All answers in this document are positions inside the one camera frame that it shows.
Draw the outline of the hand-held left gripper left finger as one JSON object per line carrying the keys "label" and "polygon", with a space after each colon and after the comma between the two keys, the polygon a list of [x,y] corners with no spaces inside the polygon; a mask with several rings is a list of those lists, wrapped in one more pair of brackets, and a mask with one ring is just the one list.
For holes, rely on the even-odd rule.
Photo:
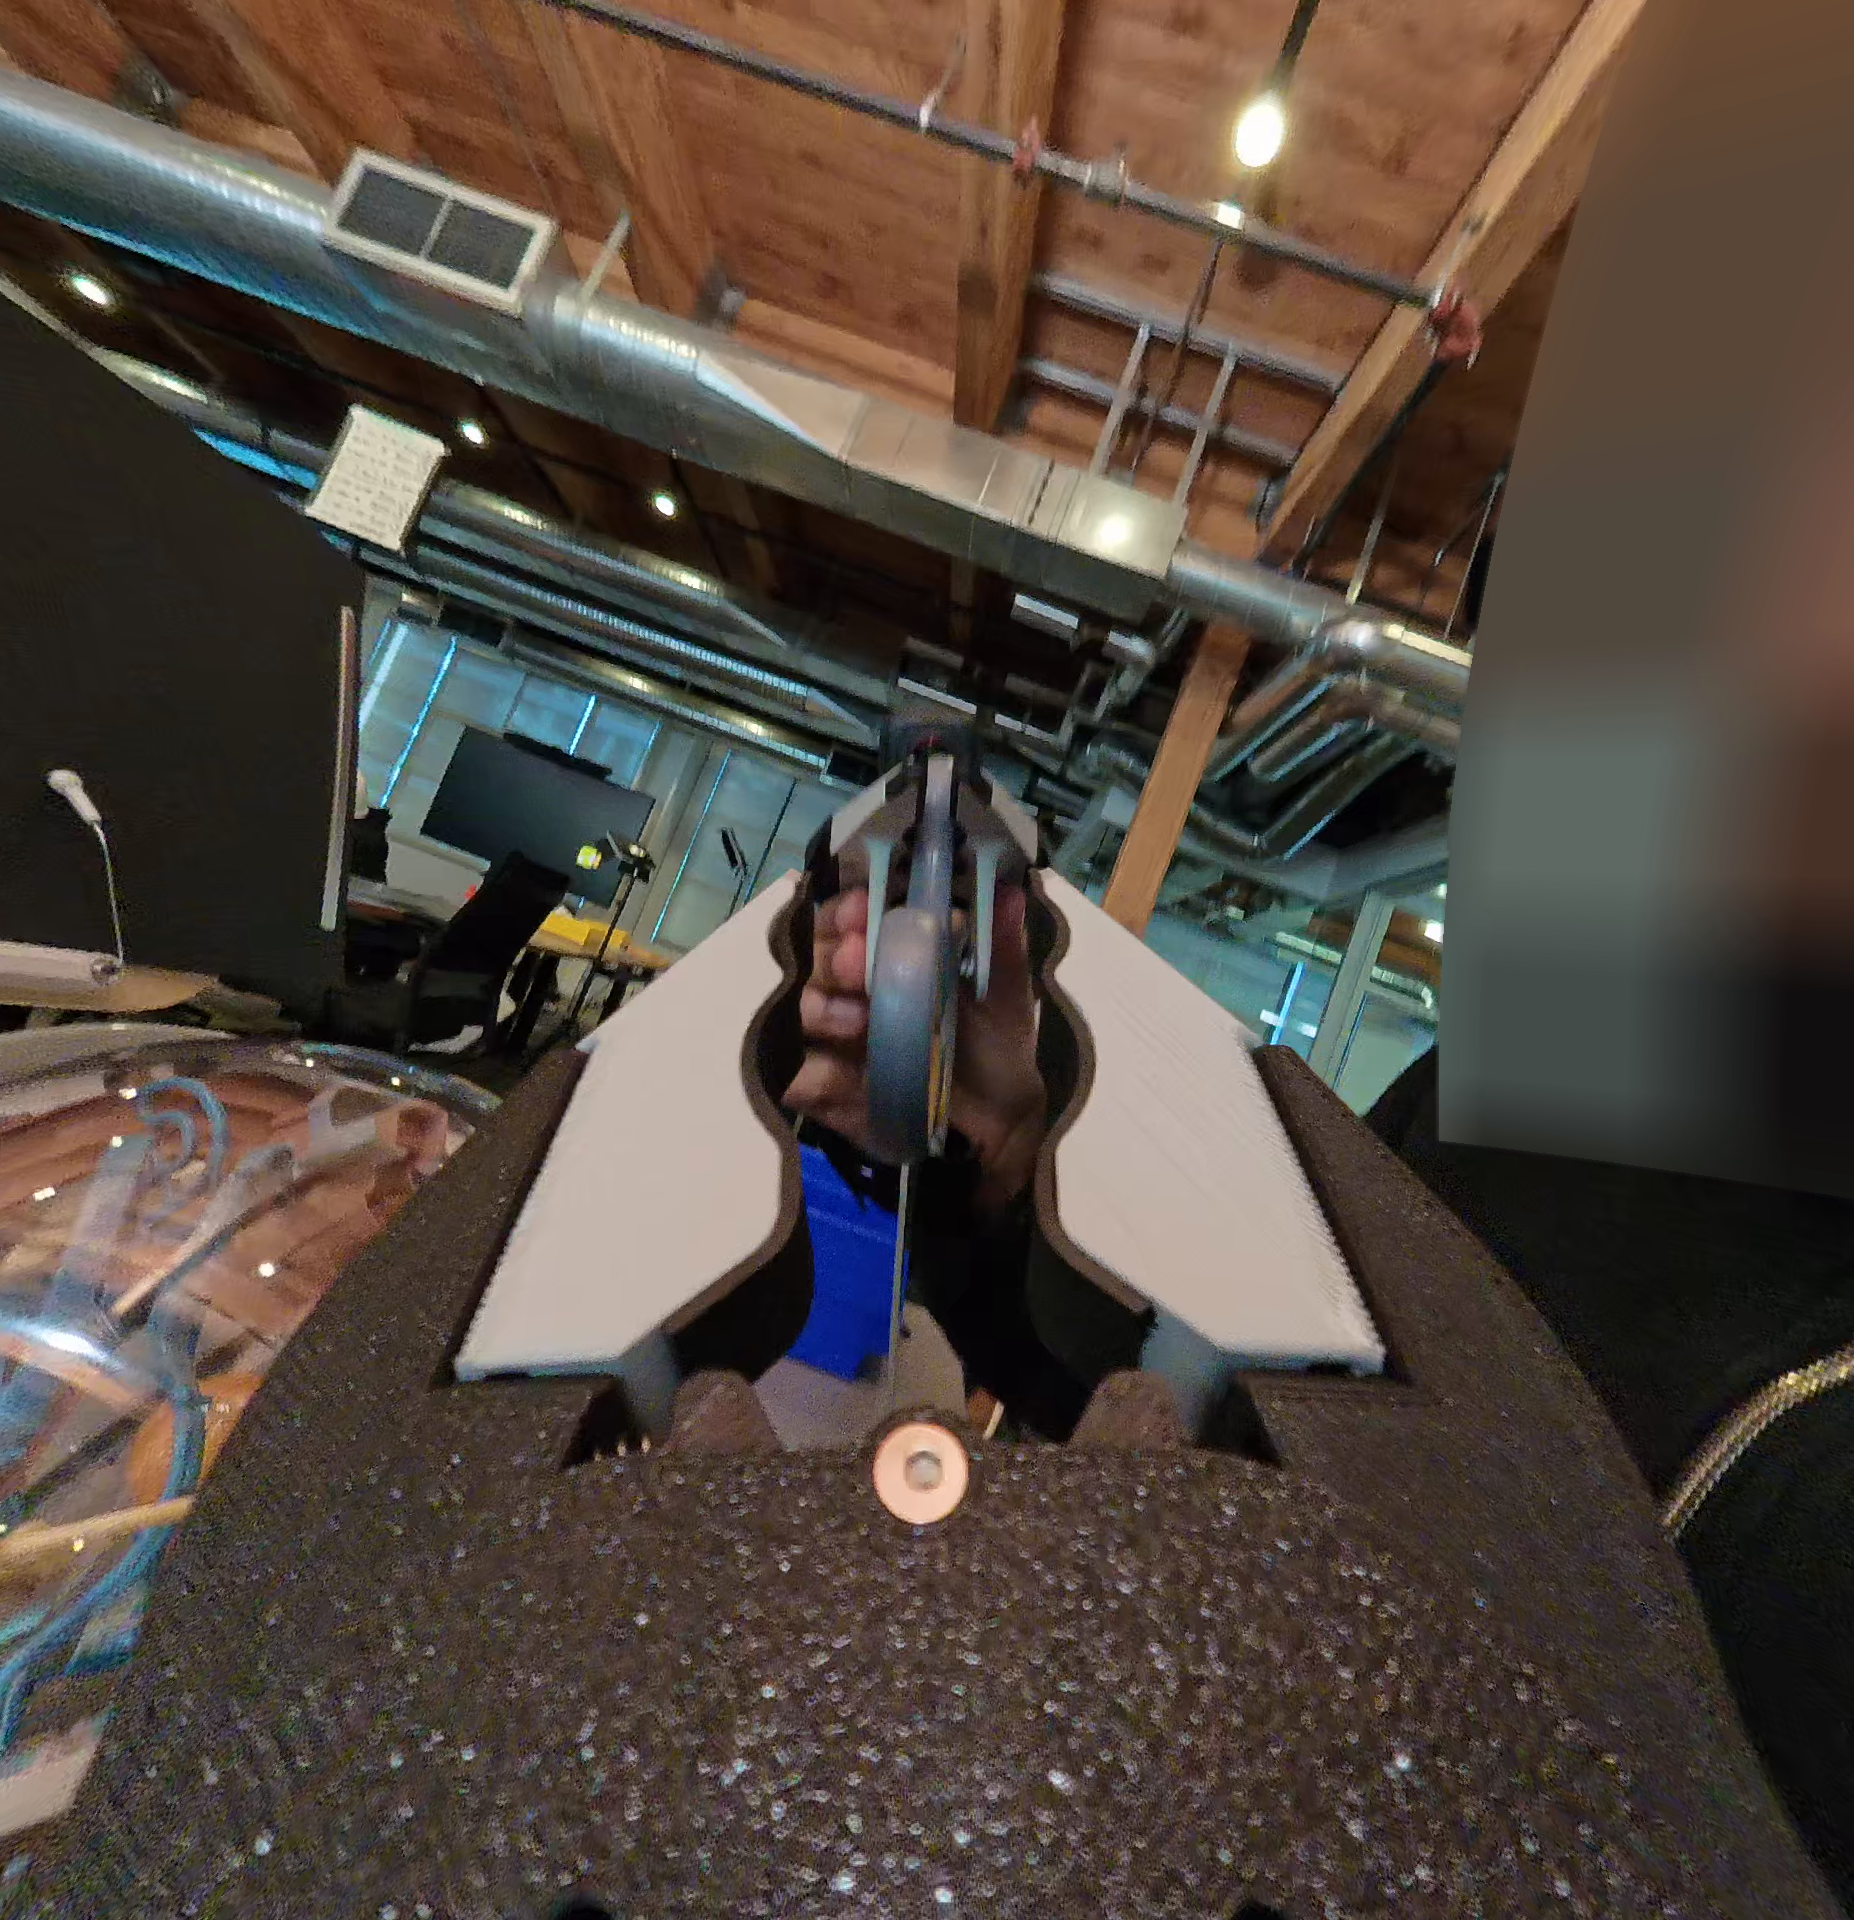
{"label": "hand-held left gripper left finger", "polygon": [[798,1125],[812,882],[763,888],[578,1046],[584,1064],[452,1359],[608,1375],[671,1431],[696,1372],[763,1375],[814,1301]]}

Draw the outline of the black ceiling pipe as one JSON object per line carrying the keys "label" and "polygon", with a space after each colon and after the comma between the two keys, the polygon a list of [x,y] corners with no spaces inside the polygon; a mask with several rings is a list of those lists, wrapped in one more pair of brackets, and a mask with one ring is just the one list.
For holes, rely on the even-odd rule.
{"label": "black ceiling pipe", "polygon": [[1450,299],[1450,288],[1432,282],[1432,279],[1400,279],[1400,273],[1368,269],[1368,263],[1358,263],[1351,254],[1337,254],[1327,247],[1311,247],[1301,234],[1289,234],[1289,229],[1271,227],[1262,216],[1245,210],[1240,201],[1175,197],[1164,189],[1150,189],[1150,185],[1142,185],[1131,172],[1125,157],[1068,157],[1061,145],[1041,139],[1041,132],[1024,132],[1024,138],[985,132],[979,122],[944,115],[938,95],[925,95],[925,101],[905,103],[905,101],[893,101],[893,95],[822,77],[822,72],[798,66],[798,62],[763,57],[763,50],[742,49],[730,36],[719,36],[719,34],[704,34],[704,30],[634,9],[634,6],[562,0],[557,9],[575,16],[584,25],[599,25],[608,34],[624,34],[624,36],[635,36],[635,42],[649,42],[649,49],[723,66],[723,72],[761,80],[761,84],[775,84],[781,95],[854,115],[862,122],[884,122],[893,132],[925,138],[925,139],[933,139],[944,149],[985,160],[985,164],[1016,172],[1018,185],[1045,181],[1045,185],[1072,189],[1084,201],[1135,210],[1146,220],[1219,240],[1227,249],[1262,254],[1262,257],[1272,257],[1281,269],[1301,269],[1311,279],[1368,292],[1368,299],[1391,302],[1391,308],[1411,308],[1411,310],[1430,314]]}

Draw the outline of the white vent grille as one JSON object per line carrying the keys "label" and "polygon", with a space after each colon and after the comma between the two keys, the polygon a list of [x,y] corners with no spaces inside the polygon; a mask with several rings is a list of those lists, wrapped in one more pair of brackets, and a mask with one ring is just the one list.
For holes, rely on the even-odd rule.
{"label": "white vent grille", "polygon": [[557,220],[359,145],[328,189],[321,240],[520,322],[553,254]]}

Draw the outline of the white ceiling panel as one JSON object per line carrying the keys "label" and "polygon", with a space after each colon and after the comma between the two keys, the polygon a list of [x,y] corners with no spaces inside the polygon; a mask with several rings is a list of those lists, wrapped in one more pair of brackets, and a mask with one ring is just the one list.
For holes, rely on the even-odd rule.
{"label": "white ceiling panel", "polygon": [[447,441],[353,399],[300,505],[323,532],[399,556]]}

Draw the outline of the large black display screen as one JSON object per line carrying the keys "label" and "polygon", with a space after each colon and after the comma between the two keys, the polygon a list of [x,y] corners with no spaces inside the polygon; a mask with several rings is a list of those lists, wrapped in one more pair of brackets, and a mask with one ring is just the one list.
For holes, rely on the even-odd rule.
{"label": "large black display screen", "polygon": [[463,724],[421,834],[485,862],[524,855],[565,879],[565,898],[611,906],[625,879],[620,855],[643,842],[649,808],[599,766]]}

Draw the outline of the wooden office desk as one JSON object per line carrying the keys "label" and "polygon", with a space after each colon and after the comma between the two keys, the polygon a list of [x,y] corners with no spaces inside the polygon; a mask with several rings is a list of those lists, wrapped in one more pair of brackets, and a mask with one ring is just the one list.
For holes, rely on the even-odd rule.
{"label": "wooden office desk", "polygon": [[532,931],[530,954],[578,957],[578,961],[592,961],[604,973],[648,973],[648,978],[675,969],[671,954],[634,944],[624,931],[608,931],[604,918],[578,918],[578,917],[565,917],[565,911],[553,911]]}

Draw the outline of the grey orange scissors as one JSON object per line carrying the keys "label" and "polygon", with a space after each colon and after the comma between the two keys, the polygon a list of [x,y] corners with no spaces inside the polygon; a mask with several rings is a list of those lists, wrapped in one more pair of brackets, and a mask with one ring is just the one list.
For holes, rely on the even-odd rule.
{"label": "grey orange scissors", "polygon": [[956,1046],[956,761],[925,754],[905,899],[884,911],[868,989],[868,1125],[894,1163],[887,1307],[887,1408],[903,1400],[903,1329],[917,1163],[944,1147]]}

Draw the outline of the black office chair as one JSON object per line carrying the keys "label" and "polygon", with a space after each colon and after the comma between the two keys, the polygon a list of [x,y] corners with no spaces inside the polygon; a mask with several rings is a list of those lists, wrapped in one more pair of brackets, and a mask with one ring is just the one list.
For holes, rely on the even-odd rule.
{"label": "black office chair", "polygon": [[394,973],[391,1053],[457,1042],[466,1028],[492,1042],[505,983],[562,899],[562,868],[544,868],[530,855],[492,862],[452,918]]}

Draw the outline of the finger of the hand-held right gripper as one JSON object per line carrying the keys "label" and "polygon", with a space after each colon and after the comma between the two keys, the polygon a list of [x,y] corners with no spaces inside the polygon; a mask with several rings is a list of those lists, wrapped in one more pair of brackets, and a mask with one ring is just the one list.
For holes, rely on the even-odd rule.
{"label": "finger of the hand-held right gripper", "polygon": [[868,891],[862,989],[872,989],[887,888],[903,868],[903,842],[917,831],[917,808],[918,776],[872,776],[814,827],[804,857],[805,898],[814,906],[854,888]]}
{"label": "finger of the hand-held right gripper", "polygon": [[990,989],[997,899],[1036,868],[1036,821],[990,776],[956,776],[956,873],[973,994]]}

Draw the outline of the person's black jacket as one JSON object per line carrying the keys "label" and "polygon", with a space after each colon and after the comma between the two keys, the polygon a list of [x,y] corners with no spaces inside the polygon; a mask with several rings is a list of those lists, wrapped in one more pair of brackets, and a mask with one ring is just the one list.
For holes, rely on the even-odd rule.
{"label": "person's black jacket", "polygon": [[1854,1200],[1368,1125],[1511,1270],[1624,1431],[1746,1729],[1854,1913]]}

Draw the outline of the blue plastic bin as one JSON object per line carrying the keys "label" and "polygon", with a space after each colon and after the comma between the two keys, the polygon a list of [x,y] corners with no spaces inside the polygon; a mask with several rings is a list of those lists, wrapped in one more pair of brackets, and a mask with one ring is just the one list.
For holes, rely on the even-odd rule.
{"label": "blue plastic bin", "polygon": [[812,1311],[792,1359],[868,1383],[894,1342],[894,1169],[851,1154],[842,1147],[804,1143],[804,1206],[812,1232]]}

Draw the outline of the clear plastic maze ball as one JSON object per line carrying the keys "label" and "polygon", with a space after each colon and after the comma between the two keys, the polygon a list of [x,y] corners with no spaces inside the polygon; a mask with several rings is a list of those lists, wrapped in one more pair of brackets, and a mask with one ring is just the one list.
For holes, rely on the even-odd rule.
{"label": "clear plastic maze ball", "polygon": [[69,1808],[294,1329],[493,1102],[333,1042],[0,1032],[0,1846]]}

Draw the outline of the person's right hand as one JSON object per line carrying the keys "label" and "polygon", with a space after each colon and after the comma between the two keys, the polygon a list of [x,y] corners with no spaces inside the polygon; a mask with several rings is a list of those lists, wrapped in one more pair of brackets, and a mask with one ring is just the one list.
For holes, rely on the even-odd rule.
{"label": "person's right hand", "polygon": [[[956,1003],[956,1064],[946,1131],[976,1163],[976,1210],[1006,1210],[1031,1181],[1045,1125],[1036,1076],[1036,994],[1024,891],[997,898],[990,987]],[[884,1163],[868,1121],[868,888],[842,888],[814,911],[812,978],[804,987],[804,1064],[781,1102],[839,1138],[858,1163]]]}

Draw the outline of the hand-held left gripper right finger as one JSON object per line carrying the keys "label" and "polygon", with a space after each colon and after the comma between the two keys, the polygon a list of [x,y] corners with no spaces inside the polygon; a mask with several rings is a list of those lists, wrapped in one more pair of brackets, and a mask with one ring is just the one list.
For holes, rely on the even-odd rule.
{"label": "hand-held left gripper right finger", "polygon": [[1250,1028],[1068,879],[1029,882],[1036,1076],[1029,1321],[1092,1392],[1203,1431],[1240,1372],[1384,1375],[1386,1340]]}

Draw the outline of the metal air duct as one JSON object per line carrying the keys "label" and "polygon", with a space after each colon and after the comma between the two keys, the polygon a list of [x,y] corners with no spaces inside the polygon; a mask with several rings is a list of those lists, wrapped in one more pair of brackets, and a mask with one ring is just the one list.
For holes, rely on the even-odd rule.
{"label": "metal air duct", "polygon": [[798,372],[723,329],[584,292],[565,263],[524,310],[463,302],[323,234],[328,189],[0,66],[0,201],[119,240],[277,310],[691,466],[851,512],[1104,615],[1177,602],[1361,670],[1443,711],[1465,650],[1189,536],[1183,509],[903,399]]}

